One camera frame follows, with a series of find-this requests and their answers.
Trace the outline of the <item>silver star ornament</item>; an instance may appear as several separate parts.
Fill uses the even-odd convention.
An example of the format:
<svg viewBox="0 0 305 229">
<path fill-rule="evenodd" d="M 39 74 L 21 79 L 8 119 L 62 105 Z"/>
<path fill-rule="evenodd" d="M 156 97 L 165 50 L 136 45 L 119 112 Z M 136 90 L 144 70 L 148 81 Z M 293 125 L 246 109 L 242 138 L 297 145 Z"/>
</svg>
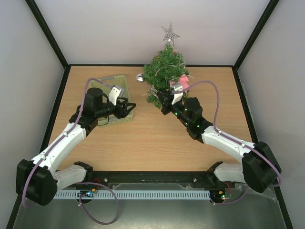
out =
<svg viewBox="0 0 305 229">
<path fill-rule="evenodd" d="M 170 44 L 171 46 L 175 47 L 174 44 L 174 39 L 176 38 L 180 38 L 180 36 L 178 34 L 176 34 L 175 32 L 173 32 L 173 25 L 172 23 L 170 23 L 170 25 L 168 26 L 168 28 L 162 26 L 161 27 L 165 36 L 164 36 L 164 41 L 167 41 L 168 44 Z"/>
</svg>

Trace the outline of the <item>small green christmas tree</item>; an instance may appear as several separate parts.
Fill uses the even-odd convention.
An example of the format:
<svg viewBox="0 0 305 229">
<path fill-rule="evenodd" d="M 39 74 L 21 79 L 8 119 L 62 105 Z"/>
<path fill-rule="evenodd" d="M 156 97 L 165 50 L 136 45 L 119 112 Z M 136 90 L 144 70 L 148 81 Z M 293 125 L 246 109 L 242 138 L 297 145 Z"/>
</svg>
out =
<svg viewBox="0 0 305 229">
<path fill-rule="evenodd" d="M 181 75 L 189 75 L 183 55 L 178 53 L 170 44 L 158 51 L 150 64 L 144 65 L 143 77 L 148 87 L 153 85 L 158 91 L 169 91 L 170 81 L 178 81 Z M 162 108 L 159 98 L 148 93 L 147 103 L 158 109 Z"/>
</svg>

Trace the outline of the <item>green plastic basket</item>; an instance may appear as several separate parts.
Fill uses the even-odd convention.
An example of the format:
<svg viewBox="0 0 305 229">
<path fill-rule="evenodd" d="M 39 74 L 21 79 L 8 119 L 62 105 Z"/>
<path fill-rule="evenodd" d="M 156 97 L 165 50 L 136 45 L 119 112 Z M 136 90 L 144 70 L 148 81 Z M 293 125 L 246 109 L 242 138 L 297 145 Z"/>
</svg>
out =
<svg viewBox="0 0 305 229">
<path fill-rule="evenodd" d="M 116 87 L 118 89 L 122 89 L 120 97 L 117 99 L 117 102 L 116 102 L 117 105 L 119 104 L 119 102 L 123 102 L 123 98 L 128 99 L 129 103 L 131 102 L 125 75 L 110 76 L 110 77 L 105 77 L 105 78 L 101 78 L 98 80 L 103 82 L 104 84 L 99 83 L 97 81 L 91 81 L 91 83 L 90 83 L 91 88 L 100 88 L 103 90 L 103 92 L 106 95 L 109 95 L 109 93 L 111 93 L 111 91 L 113 91 L 113 89 L 106 86 L 106 84 L 108 84 L 111 87 Z M 109 118 L 103 117 L 103 118 L 98 119 L 98 126 L 102 127 L 102 126 L 123 124 L 123 123 L 131 122 L 132 120 L 133 120 L 133 111 L 130 111 L 129 114 L 125 118 L 122 118 L 122 119 L 118 119 L 112 114 L 112 115 L 109 115 Z"/>
</svg>

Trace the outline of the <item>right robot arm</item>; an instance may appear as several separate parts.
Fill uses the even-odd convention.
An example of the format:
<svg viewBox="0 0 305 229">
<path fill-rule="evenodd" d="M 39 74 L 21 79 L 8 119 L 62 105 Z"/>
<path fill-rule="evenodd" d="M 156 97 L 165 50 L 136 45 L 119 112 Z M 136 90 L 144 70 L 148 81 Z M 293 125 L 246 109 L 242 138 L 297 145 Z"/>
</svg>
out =
<svg viewBox="0 0 305 229">
<path fill-rule="evenodd" d="M 196 97 L 182 101 L 182 94 L 157 92 L 164 115 L 173 113 L 186 127 L 189 136 L 203 144 L 214 146 L 235 158 L 239 164 L 220 163 L 208 175 L 213 187 L 224 181 L 246 183 L 252 190 L 263 193 L 281 174 L 281 168 L 267 143 L 246 142 L 218 130 L 203 116 Z"/>
</svg>

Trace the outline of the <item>silver ball ornament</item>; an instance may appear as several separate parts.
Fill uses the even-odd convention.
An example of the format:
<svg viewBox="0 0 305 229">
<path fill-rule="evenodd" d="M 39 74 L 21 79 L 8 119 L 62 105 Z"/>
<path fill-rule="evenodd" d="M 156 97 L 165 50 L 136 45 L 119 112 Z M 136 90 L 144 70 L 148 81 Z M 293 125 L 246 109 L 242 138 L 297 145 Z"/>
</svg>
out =
<svg viewBox="0 0 305 229">
<path fill-rule="evenodd" d="M 143 83 L 144 82 L 144 77 L 142 73 L 139 73 L 136 75 L 136 81 L 139 83 Z"/>
</svg>

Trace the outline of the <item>pink ornaments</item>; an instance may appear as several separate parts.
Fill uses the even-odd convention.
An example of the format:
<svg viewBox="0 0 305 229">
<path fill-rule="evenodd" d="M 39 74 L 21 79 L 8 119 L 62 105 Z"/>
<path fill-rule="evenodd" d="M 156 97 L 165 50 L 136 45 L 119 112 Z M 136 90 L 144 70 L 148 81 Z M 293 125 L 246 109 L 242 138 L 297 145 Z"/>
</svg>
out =
<svg viewBox="0 0 305 229">
<path fill-rule="evenodd" d="M 183 74 L 180 76 L 178 81 L 170 81 L 170 87 L 174 88 L 174 85 L 179 83 L 182 86 L 182 89 L 184 90 L 189 87 L 188 82 L 189 82 L 188 76 L 186 74 Z"/>
</svg>

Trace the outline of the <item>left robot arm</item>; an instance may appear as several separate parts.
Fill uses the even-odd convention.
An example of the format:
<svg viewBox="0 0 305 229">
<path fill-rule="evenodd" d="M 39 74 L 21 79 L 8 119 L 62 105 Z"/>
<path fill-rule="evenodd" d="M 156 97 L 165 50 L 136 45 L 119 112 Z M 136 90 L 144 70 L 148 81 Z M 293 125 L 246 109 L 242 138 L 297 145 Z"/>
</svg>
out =
<svg viewBox="0 0 305 229">
<path fill-rule="evenodd" d="M 23 159 L 18 163 L 16 192 L 23 200 L 45 206 L 58 191 L 86 179 L 92 171 L 87 164 L 75 163 L 64 170 L 58 170 L 58 167 L 98 125 L 100 118 L 113 115 L 123 119 L 135 108 L 136 104 L 130 103 L 123 93 L 124 89 L 118 85 L 112 86 L 109 94 L 96 87 L 88 89 L 62 133 L 32 160 Z"/>
</svg>

